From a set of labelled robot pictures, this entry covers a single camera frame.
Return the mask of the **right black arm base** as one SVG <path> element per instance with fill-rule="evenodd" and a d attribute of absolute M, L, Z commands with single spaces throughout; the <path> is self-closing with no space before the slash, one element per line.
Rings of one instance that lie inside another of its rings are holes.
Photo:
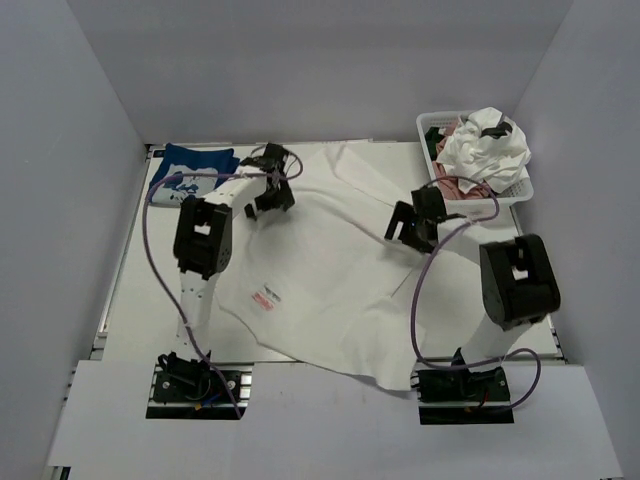
<path fill-rule="evenodd" d="M 417 369 L 411 376 L 423 426 L 513 424 L 505 371 Z"/>

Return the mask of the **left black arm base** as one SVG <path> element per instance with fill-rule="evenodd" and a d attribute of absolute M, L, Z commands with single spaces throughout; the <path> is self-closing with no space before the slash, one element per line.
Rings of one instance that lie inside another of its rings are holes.
<path fill-rule="evenodd" d="M 202 360 L 162 354 L 154 367 L 146 418 L 236 421 L 248 406 L 251 385 L 250 365 L 228 365 L 215 373 Z"/>

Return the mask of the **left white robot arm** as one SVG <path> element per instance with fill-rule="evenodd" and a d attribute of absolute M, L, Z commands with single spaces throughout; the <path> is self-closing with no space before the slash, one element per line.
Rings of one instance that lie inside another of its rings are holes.
<path fill-rule="evenodd" d="M 209 321 L 216 284 L 232 257 L 233 221 L 255 220 L 269 210 L 286 211 L 295 200 L 285 147 L 268 143 L 242 160 L 221 186 L 182 202 L 173 253 L 180 278 L 179 326 L 175 351 L 186 360 L 210 357 Z"/>

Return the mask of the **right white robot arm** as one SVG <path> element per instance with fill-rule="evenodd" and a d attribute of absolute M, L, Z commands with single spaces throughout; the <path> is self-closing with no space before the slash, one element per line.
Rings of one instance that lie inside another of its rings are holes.
<path fill-rule="evenodd" d="M 490 195 L 493 212 L 469 217 L 447 211 L 442 192 L 433 181 L 410 193 L 409 202 L 397 201 L 384 239 L 398 240 L 426 256 L 414 287 L 410 310 L 410 342 L 416 360 L 434 370 L 452 371 L 453 390 L 472 399 L 488 385 L 486 372 L 519 353 L 535 360 L 530 348 L 514 349 L 517 340 L 561 304 L 559 286 L 542 238 L 536 234 L 488 241 L 485 224 L 500 214 L 500 203 Z M 430 362 L 420 352 L 417 338 L 422 287 L 436 256 L 449 250 L 480 268 L 484 313 L 470 339 L 458 347 L 450 366 Z"/>

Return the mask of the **white red print t shirt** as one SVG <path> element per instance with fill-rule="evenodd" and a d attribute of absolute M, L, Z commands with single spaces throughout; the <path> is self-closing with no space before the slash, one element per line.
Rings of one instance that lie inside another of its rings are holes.
<path fill-rule="evenodd" d="M 266 348 L 406 391 L 416 357 L 408 307 L 422 256 L 384 234 L 402 192 L 346 145 L 304 163 L 294 206 L 234 223 L 219 308 Z"/>

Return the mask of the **white black print t shirt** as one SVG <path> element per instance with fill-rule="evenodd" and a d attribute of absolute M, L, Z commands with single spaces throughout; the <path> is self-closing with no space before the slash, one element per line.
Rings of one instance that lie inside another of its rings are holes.
<path fill-rule="evenodd" d="M 464 194 L 477 183 L 501 194 L 524 177 L 530 159 L 522 129 L 502 111 L 486 107 L 457 120 L 435 164 Z"/>

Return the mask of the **pink t shirt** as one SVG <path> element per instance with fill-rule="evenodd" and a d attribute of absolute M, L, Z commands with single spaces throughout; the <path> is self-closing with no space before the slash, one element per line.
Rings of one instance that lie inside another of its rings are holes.
<path fill-rule="evenodd" d="M 438 187 L 441 190 L 443 197 L 447 200 L 478 200 L 488 198 L 490 196 L 489 191 L 482 186 L 474 186 L 467 193 L 460 190 L 458 185 L 459 181 L 454 178 L 447 178 L 444 167 L 436 161 L 438 155 L 444 149 L 447 138 L 455 131 L 456 127 L 456 121 L 452 122 L 446 127 L 442 127 L 444 130 L 443 134 L 446 136 L 446 138 L 440 142 L 437 151 L 430 151 L 428 149 L 431 164 L 436 177 L 444 178 L 444 180 L 439 182 Z"/>

